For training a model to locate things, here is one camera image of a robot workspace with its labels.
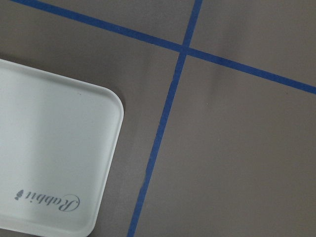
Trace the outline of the white rabbit print tray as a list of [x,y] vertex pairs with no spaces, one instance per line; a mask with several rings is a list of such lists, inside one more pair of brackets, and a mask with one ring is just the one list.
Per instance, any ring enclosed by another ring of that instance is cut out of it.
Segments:
[[107,88],[1,60],[0,226],[88,236],[123,116]]

